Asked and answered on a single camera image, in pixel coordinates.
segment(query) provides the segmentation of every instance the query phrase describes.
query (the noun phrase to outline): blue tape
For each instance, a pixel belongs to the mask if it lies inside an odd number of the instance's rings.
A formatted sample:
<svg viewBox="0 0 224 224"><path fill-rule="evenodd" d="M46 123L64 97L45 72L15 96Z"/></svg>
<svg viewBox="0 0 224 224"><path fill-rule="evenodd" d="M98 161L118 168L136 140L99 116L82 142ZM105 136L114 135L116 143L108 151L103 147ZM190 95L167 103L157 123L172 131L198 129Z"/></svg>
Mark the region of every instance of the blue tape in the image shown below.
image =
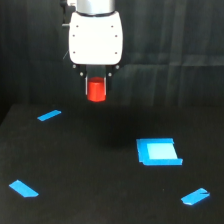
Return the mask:
<svg viewBox="0 0 224 224"><path fill-rule="evenodd" d="M21 194L24 198L26 197L36 197L38 195L37 192L26 186L21 181L17 180L9 185L14 191Z"/></svg>
<svg viewBox="0 0 224 224"><path fill-rule="evenodd" d="M54 117L54 116L56 116L58 114L61 114L61 111L54 110L54 111L51 111L51 112L49 112L47 114L44 114L44 115L38 117L38 120L45 121L45 120L47 120L47 119L49 119L51 117Z"/></svg>
<svg viewBox="0 0 224 224"><path fill-rule="evenodd" d="M186 205L194 205L209 196L210 194L205 189L200 188L197 191L181 198L181 200Z"/></svg>
<svg viewBox="0 0 224 224"><path fill-rule="evenodd" d="M183 159L148 159L144 161L146 166L181 166Z"/></svg>
<svg viewBox="0 0 224 224"><path fill-rule="evenodd" d="M173 146L173 139L137 139L139 162L148 166L182 165Z"/></svg>
<svg viewBox="0 0 224 224"><path fill-rule="evenodd" d="M176 151L171 143L147 144L150 159L177 159Z"/></svg>
<svg viewBox="0 0 224 224"><path fill-rule="evenodd" d="M142 138L137 139L137 141L140 141L142 143L171 143L174 144L174 141L172 138Z"/></svg>

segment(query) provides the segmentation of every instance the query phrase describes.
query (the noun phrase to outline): red cylinder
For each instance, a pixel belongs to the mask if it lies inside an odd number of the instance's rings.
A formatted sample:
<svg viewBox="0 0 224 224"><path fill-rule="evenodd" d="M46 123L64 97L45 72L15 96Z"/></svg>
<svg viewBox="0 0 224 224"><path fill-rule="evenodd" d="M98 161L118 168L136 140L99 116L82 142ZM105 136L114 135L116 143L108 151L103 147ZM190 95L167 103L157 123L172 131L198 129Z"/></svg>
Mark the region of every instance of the red cylinder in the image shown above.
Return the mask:
<svg viewBox="0 0 224 224"><path fill-rule="evenodd" d="M87 98L93 102L106 100L104 78L94 77L88 79Z"/></svg>

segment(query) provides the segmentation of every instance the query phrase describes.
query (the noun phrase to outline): blue square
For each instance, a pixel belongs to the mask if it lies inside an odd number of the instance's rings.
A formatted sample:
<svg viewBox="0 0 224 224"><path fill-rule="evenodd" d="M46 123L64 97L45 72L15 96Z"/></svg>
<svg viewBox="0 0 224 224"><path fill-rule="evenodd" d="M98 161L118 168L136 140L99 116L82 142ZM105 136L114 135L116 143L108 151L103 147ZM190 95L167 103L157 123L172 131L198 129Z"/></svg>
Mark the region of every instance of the blue square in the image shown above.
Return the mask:
<svg viewBox="0 0 224 224"><path fill-rule="evenodd" d="M173 144L153 143L147 144L149 159L177 159Z"/></svg>
<svg viewBox="0 0 224 224"><path fill-rule="evenodd" d="M178 159L174 142L165 139L137 139L139 162L149 166L182 165L183 159Z"/></svg>

